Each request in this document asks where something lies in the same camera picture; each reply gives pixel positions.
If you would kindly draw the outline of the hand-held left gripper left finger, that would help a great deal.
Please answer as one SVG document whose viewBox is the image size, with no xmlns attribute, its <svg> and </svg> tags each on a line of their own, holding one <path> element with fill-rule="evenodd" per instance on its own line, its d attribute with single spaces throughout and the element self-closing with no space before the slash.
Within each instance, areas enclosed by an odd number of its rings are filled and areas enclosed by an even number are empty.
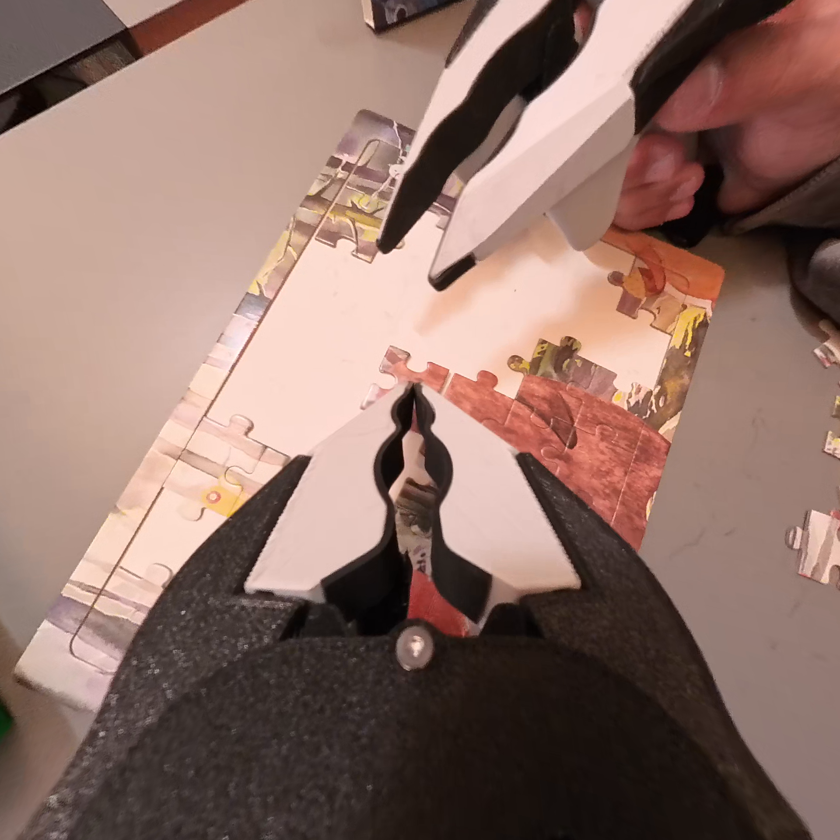
<svg viewBox="0 0 840 840">
<path fill-rule="evenodd" d="M 245 591 L 378 604 L 400 582 L 392 486 L 404 469 L 413 386 L 400 385 L 312 450 Z"/>
</svg>

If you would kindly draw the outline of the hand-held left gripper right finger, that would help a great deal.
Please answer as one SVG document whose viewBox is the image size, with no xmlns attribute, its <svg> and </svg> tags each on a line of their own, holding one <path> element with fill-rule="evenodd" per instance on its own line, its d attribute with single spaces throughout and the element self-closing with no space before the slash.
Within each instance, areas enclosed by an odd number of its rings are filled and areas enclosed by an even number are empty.
<svg viewBox="0 0 840 840">
<path fill-rule="evenodd" d="M 415 385 L 415 413 L 438 490 L 431 564 L 446 602 L 483 624 L 499 604 L 579 590 L 521 454 L 425 385 Z"/>
</svg>

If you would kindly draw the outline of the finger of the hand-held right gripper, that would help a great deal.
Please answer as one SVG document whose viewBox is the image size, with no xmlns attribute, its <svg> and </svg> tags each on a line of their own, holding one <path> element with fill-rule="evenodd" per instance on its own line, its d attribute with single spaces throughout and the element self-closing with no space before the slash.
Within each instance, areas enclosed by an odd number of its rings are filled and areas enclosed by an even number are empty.
<svg viewBox="0 0 840 840">
<path fill-rule="evenodd" d="M 540 216 L 578 251 L 604 235 L 637 143 L 631 79 L 689 5 L 600 5 L 570 67 L 524 107 L 505 143 L 466 182 L 429 270 L 436 290 Z"/>
<path fill-rule="evenodd" d="M 572 1 L 478 2 L 445 62 L 377 240 L 387 254 L 443 192 L 466 185 L 510 138 L 525 106 L 575 57 Z"/>
</svg>

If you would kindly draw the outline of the assembled orange lion pieces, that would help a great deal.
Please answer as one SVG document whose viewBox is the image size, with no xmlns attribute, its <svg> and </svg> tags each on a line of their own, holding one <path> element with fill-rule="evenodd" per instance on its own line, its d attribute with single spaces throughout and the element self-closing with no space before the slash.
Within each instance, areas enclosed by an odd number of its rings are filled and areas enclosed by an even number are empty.
<svg viewBox="0 0 840 840">
<path fill-rule="evenodd" d="M 431 577 L 419 570 L 413 571 L 406 619 L 426 623 L 450 637 L 477 634 L 476 625 L 450 605 L 438 592 Z"/>
</svg>

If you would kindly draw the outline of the brown green puzzle piece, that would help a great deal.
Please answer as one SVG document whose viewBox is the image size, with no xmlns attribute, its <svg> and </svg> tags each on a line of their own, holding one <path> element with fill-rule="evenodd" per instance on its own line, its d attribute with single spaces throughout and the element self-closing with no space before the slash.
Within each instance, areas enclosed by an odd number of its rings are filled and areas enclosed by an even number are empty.
<svg viewBox="0 0 840 840">
<path fill-rule="evenodd" d="M 513 354 L 507 366 L 523 375 L 572 385 L 609 403 L 617 394 L 616 373 L 583 357 L 581 342 L 571 336 L 563 336 L 557 343 L 541 339 L 530 359 Z"/>
</svg>

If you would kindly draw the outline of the acorn print puzzle piece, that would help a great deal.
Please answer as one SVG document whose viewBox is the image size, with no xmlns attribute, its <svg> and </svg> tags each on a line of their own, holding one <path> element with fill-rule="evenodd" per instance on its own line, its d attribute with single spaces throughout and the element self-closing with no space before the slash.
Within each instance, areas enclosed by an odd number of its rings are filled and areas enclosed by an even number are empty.
<svg viewBox="0 0 840 840">
<path fill-rule="evenodd" d="M 668 324 L 686 308 L 685 292 L 667 282 L 661 266 L 650 268 L 640 257 L 633 258 L 628 272 L 612 270 L 606 279 L 621 291 L 618 313 L 636 319 L 639 312 L 647 312 L 652 327 L 662 332 L 671 330 Z"/>
</svg>

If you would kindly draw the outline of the joined brown bear face pieces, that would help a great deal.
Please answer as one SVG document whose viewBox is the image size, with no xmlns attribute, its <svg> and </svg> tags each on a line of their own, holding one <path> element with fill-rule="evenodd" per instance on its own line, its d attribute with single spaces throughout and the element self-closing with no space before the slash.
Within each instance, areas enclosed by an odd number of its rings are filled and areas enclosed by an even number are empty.
<svg viewBox="0 0 840 840">
<path fill-rule="evenodd" d="M 434 362 L 428 362 L 422 369 L 415 371 L 410 367 L 410 360 L 410 353 L 390 345 L 384 353 L 379 371 L 383 375 L 391 377 L 393 382 L 387 386 L 371 384 L 360 404 L 360 409 L 368 408 L 397 385 L 404 383 L 421 383 L 428 385 L 436 392 L 442 393 L 444 391 L 449 378 L 448 369 Z"/>
</svg>

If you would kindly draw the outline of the jigsaw puzzle frame board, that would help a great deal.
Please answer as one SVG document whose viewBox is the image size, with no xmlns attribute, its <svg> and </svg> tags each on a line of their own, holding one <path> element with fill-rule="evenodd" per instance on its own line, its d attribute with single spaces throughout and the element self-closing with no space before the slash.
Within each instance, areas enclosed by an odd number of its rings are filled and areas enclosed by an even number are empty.
<svg viewBox="0 0 840 840">
<path fill-rule="evenodd" d="M 94 711 L 153 604 L 183 564 L 292 457 L 361 409 L 394 345 L 441 393 L 528 451 L 624 540 L 641 547 L 723 268 L 641 233 L 611 230 L 585 253 L 540 220 L 447 292 L 427 283 L 461 184 L 401 245 L 375 240 L 413 132 L 361 111 L 302 199 L 140 467 L 18 660 L 14 676 Z M 607 281 L 634 257 L 686 294 L 671 330 L 616 311 Z M 521 374 L 540 340 L 581 342 L 616 373 L 612 402 Z"/>
</svg>

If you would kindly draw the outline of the jigsaw pieces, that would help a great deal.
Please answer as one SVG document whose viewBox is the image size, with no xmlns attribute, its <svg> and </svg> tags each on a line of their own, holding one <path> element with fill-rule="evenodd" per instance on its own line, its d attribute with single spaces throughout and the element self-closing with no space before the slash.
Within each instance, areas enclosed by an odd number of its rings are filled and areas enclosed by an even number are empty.
<svg viewBox="0 0 840 840">
<path fill-rule="evenodd" d="M 839 331 L 829 320 L 818 323 L 824 340 L 814 349 L 814 356 L 826 369 L 839 366 Z M 801 577 L 839 589 L 839 509 L 828 513 L 809 510 L 803 524 L 789 528 L 787 547 L 794 551 L 797 573 Z"/>
</svg>

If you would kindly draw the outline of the person's right hand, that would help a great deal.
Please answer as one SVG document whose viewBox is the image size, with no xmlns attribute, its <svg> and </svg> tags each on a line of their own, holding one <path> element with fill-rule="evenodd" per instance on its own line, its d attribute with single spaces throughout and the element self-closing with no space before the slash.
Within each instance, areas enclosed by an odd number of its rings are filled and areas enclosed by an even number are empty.
<svg viewBox="0 0 840 840">
<path fill-rule="evenodd" d="M 654 117 L 626 170 L 613 224 L 653 228 L 682 218 L 704 181 L 686 137 L 717 158 L 717 205 L 748 214 L 838 157 L 839 2 L 791 2 L 726 38 Z"/>
</svg>

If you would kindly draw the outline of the illustrated puzzle box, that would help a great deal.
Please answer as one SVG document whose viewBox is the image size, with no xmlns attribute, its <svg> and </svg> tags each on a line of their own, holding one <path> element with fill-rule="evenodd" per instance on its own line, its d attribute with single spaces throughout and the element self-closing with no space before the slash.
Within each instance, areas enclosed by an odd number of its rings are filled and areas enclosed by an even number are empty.
<svg viewBox="0 0 840 840">
<path fill-rule="evenodd" d="M 460 1 L 361 1 L 365 24 L 376 34 L 405 25 Z"/>
</svg>

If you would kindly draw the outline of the black flat panel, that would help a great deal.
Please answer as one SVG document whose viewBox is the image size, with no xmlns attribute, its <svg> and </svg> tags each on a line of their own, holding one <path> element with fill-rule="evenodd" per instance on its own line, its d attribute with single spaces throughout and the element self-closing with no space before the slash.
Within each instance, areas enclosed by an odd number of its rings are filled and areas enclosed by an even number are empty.
<svg viewBox="0 0 840 840">
<path fill-rule="evenodd" d="M 2 1 L 1 93 L 127 30 L 103 1 Z"/>
</svg>

